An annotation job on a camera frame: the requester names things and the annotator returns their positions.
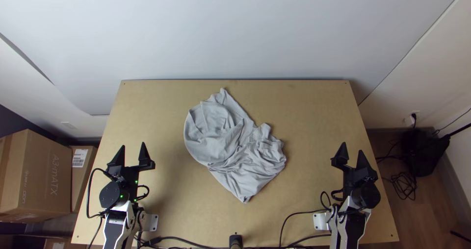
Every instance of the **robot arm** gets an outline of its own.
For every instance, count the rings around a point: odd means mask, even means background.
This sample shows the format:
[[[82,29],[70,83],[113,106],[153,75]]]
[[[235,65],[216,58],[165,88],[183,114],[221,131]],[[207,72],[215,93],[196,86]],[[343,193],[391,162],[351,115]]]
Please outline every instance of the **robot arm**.
[[[316,230],[331,231],[330,249],[357,249],[371,209],[381,200],[374,184],[378,173],[369,165],[363,151],[358,152],[357,166],[348,166],[345,142],[331,161],[332,166],[343,171],[343,188],[331,193],[332,198],[341,203],[333,204],[329,211],[313,214],[314,226]],[[343,192],[343,198],[335,196],[340,192]]]
[[[124,145],[107,164],[106,172],[111,176],[100,192],[100,204],[105,209],[104,249],[130,249],[132,240],[139,231],[157,230],[158,215],[146,214],[139,207],[137,188],[139,172],[155,169],[146,145],[142,143],[139,165],[126,167]]]

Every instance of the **wooden floor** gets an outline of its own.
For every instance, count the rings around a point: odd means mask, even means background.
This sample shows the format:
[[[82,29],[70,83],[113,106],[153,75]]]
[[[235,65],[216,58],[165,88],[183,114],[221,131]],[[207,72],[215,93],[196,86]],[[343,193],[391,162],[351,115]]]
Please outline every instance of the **wooden floor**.
[[[375,156],[385,156],[399,135],[397,132],[369,132],[368,137]],[[399,153],[398,150],[399,147],[393,150],[392,154]],[[381,176],[385,178],[407,171],[402,161],[395,159],[387,159],[378,166]],[[432,175],[418,178],[417,181],[417,196],[416,200],[412,201],[401,200],[393,186],[384,180],[400,241],[360,245],[361,249],[471,248],[470,243],[450,234],[450,230],[457,224],[457,218],[439,173],[435,170]]]

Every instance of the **grey t-shirt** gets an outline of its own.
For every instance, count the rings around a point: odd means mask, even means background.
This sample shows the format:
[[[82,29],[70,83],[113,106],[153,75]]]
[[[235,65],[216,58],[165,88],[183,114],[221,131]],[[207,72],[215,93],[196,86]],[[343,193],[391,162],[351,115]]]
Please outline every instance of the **grey t-shirt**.
[[[285,167],[283,142],[270,126],[256,126],[223,88],[190,109],[184,141],[196,161],[234,196],[247,203]]]

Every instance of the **table surface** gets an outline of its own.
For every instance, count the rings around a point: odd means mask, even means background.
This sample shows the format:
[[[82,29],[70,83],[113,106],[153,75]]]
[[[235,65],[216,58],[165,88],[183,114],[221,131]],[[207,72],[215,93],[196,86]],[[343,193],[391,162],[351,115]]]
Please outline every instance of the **table surface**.
[[[284,141],[286,167],[247,204],[216,181],[195,161],[183,142],[183,124],[190,108],[223,87],[257,125],[267,123]],[[140,173],[139,184],[150,194],[139,204],[159,214],[157,232],[143,239],[178,236],[212,247],[227,247],[237,232],[248,247],[277,247],[285,217],[321,209],[320,193],[342,188],[342,172],[330,165],[342,142],[356,165],[358,150],[378,171],[360,112],[345,80],[125,80],[121,82],[93,168],[106,168],[121,145],[126,165],[138,163],[145,142],[156,169]],[[108,179],[93,177],[90,213],[101,211],[98,194]],[[382,180],[376,181],[381,202],[372,210],[361,243],[398,241]],[[90,243],[99,219],[87,219],[86,199],[80,207],[72,242]],[[311,214],[291,217],[283,245],[321,233]],[[305,246],[328,245],[330,237],[310,239]],[[94,244],[104,242],[103,226]],[[164,240],[161,247],[183,246]]]

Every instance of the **white wall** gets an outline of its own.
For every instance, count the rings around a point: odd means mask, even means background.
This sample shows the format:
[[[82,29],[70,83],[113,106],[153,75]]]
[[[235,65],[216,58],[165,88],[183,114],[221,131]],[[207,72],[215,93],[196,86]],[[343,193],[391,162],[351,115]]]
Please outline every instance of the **white wall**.
[[[90,114],[122,79],[340,78],[358,102],[453,0],[0,0],[0,31]]]
[[[1,39],[0,104],[59,136],[101,137],[108,119],[79,110]]]
[[[442,128],[471,107],[471,0],[455,0],[403,61],[360,104],[368,128],[403,127],[420,110],[419,126]],[[442,130],[471,122],[471,112]],[[451,138],[446,154],[471,203],[471,129]]]
[[[436,128],[442,128],[466,112],[471,107],[471,100],[468,101],[469,106],[457,111],[446,120],[436,125]],[[453,132],[464,125],[471,123],[471,112],[461,117],[455,123],[440,131],[440,135]],[[446,150],[446,154],[453,166],[453,169],[460,180],[461,186],[465,191],[466,198],[471,204],[471,128],[468,128],[450,139],[450,146]]]

